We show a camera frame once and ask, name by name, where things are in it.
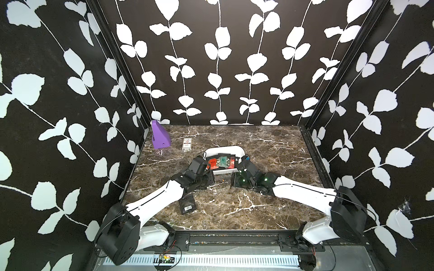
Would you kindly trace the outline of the red label dark tea bag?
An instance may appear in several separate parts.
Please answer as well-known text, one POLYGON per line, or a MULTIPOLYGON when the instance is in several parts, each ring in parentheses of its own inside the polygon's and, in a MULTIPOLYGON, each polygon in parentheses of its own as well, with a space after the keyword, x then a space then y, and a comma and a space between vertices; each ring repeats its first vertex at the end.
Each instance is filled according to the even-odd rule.
POLYGON ((208 161, 208 164, 209 164, 209 168, 210 168, 211 170, 214 170, 214 169, 218 169, 218 168, 219 168, 218 165, 217 165, 217 159, 216 159, 216 158, 210 159, 210 160, 208 161))

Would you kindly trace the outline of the green label floral tea bag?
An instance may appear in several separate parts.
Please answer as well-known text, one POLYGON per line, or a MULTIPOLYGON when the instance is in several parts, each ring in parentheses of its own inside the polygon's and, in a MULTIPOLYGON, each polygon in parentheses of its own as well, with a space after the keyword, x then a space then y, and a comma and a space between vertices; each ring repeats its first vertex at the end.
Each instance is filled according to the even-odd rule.
POLYGON ((231 167, 231 157, 221 156, 217 159, 217 166, 219 168, 229 169, 231 167))

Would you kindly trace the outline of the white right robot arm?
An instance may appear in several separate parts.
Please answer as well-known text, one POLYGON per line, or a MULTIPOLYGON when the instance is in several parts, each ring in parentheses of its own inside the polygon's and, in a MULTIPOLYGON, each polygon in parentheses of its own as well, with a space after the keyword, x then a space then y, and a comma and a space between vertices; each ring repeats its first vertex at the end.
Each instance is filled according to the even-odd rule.
POLYGON ((252 190, 261 195, 289 199, 312 207, 324 217, 303 224, 296 242, 317 245, 340 238, 361 243, 367 219, 367 208, 347 187, 327 189, 294 181, 273 172, 261 172, 250 159, 243 159, 232 173, 231 185, 252 190))

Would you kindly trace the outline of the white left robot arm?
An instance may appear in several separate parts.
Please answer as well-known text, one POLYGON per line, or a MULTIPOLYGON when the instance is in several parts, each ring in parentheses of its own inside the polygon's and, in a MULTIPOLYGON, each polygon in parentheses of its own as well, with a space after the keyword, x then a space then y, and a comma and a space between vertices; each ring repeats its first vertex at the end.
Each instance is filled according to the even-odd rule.
POLYGON ((213 183, 211 165, 201 156, 195 157, 187 169, 170 177, 146 197, 126 206, 114 204, 97 232, 95 248, 102 250, 115 265, 121 265, 140 249, 163 245, 170 227, 164 223, 153 227, 145 224, 171 203, 213 183))

